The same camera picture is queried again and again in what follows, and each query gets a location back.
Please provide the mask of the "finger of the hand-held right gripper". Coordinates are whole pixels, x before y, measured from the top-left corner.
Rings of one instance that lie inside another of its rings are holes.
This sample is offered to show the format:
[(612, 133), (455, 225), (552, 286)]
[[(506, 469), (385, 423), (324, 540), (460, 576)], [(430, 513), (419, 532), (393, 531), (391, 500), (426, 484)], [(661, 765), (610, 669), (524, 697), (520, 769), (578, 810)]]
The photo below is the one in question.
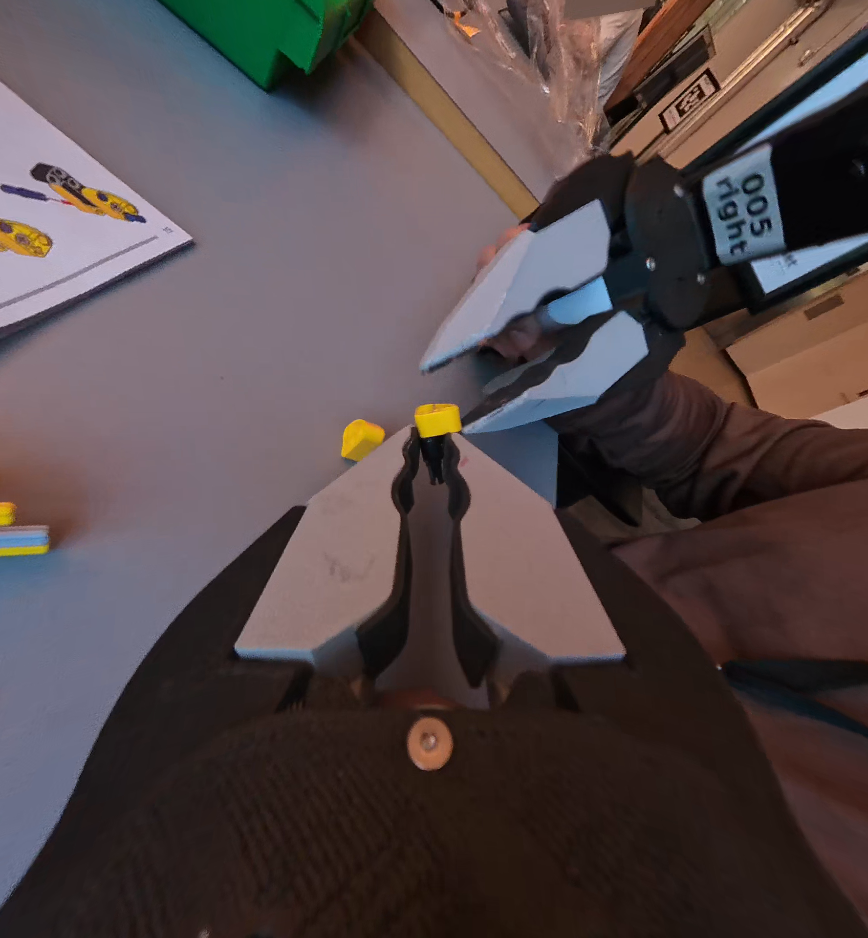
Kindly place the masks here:
[(421, 371), (442, 368), (552, 295), (570, 294), (601, 276), (610, 236), (602, 202), (589, 202), (541, 230), (518, 234), (447, 314), (421, 358)]
[(497, 376), (462, 418), (462, 432), (519, 428), (595, 405), (649, 354), (643, 324), (627, 311), (601, 314), (566, 329), (539, 358)]

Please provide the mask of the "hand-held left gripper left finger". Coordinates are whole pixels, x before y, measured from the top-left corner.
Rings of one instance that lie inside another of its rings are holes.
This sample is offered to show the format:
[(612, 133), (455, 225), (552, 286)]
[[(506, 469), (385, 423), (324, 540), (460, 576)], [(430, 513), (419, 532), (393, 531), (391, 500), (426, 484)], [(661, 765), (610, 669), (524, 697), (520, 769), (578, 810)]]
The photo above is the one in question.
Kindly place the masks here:
[(406, 427), (314, 495), (234, 644), (250, 661), (377, 678), (409, 630), (408, 514), (418, 471)]

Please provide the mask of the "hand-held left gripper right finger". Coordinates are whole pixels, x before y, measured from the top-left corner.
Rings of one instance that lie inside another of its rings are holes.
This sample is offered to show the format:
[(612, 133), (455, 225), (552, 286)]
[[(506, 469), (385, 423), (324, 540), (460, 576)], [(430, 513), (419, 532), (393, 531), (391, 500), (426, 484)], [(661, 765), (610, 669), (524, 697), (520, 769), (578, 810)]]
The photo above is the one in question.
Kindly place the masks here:
[(458, 434), (444, 444), (444, 482), (452, 634), (471, 687), (625, 659), (548, 501)]

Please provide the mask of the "yellow lego piece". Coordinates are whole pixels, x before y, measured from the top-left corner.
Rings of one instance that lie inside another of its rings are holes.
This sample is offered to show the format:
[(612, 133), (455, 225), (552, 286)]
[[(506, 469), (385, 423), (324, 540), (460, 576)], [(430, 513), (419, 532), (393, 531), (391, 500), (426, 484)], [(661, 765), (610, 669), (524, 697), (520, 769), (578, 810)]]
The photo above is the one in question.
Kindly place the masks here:
[(421, 440), (440, 438), (463, 429), (459, 407), (443, 403), (419, 405), (414, 411), (414, 425)]
[(363, 418), (351, 421), (343, 430), (341, 458), (358, 463), (379, 448), (386, 438), (380, 425)]

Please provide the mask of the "person's right forearm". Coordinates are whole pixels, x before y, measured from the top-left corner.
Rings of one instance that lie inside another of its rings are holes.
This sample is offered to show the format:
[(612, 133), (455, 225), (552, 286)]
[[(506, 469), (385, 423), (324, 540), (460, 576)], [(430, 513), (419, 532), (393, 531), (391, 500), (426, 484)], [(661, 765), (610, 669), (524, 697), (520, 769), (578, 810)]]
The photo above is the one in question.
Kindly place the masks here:
[(835, 428), (727, 403), (674, 371), (548, 423), (638, 478), (677, 517), (701, 522), (868, 480), (868, 428)]

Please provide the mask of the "lego instruction booklet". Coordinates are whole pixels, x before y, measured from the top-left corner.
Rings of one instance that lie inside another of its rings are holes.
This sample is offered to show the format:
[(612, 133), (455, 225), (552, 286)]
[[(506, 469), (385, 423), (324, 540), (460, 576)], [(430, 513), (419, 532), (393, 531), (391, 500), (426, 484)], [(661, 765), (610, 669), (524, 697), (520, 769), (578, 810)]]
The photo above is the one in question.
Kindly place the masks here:
[(193, 242), (0, 81), (0, 340)]

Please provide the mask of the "person's right hand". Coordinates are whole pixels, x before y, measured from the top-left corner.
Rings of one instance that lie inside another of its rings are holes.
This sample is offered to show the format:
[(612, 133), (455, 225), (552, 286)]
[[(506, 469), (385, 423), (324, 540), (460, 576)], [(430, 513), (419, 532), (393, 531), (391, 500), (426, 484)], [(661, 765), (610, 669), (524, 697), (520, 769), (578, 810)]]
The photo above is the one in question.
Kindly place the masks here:
[[(484, 248), (477, 258), (475, 275), (478, 276), (508, 243), (528, 229), (527, 221), (517, 224), (503, 232), (494, 244)], [(480, 342), (478, 353), (520, 364), (540, 358), (552, 346), (552, 336), (545, 333), (540, 317), (530, 314), (511, 322), (497, 337)]]

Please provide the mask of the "black white marker tag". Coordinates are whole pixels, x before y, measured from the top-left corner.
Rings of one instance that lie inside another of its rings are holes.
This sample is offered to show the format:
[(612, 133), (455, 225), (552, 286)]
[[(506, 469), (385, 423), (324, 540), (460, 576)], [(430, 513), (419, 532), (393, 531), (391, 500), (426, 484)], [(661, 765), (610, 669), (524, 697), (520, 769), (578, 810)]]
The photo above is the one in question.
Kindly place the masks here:
[(665, 134), (672, 133), (707, 100), (719, 93), (720, 83), (709, 67), (697, 74), (671, 103), (659, 112)]

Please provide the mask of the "clear plastic wrap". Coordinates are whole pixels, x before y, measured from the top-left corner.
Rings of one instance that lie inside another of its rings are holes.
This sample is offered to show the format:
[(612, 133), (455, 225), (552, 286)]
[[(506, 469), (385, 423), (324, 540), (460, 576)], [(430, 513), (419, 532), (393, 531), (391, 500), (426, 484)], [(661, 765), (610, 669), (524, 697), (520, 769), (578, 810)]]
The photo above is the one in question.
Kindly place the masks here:
[(639, 36), (643, 9), (574, 18), (565, 2), (454, 2), (452, 31), (526, 108), (557, 171), (601, 152), (605, 106)]

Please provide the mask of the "green plastic bin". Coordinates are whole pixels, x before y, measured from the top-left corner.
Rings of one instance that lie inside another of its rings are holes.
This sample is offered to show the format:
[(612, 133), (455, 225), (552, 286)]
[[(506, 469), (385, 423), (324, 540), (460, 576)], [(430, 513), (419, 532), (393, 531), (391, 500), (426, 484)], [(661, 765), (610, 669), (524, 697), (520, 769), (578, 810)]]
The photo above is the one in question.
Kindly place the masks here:
[(164, 1), (265, 91), (310, 75), (358, 30), (373, 1)]

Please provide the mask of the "wooden post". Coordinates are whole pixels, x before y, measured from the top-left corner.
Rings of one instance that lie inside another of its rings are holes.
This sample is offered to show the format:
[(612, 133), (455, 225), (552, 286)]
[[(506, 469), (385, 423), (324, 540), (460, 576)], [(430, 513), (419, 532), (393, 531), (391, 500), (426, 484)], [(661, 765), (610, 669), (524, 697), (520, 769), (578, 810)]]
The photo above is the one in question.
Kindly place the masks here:
[(712, 5), (712, 1), (667, 1), (639, 33), (616, 88), (606, 100), (605, 110), (628, 99), (663, 58)]

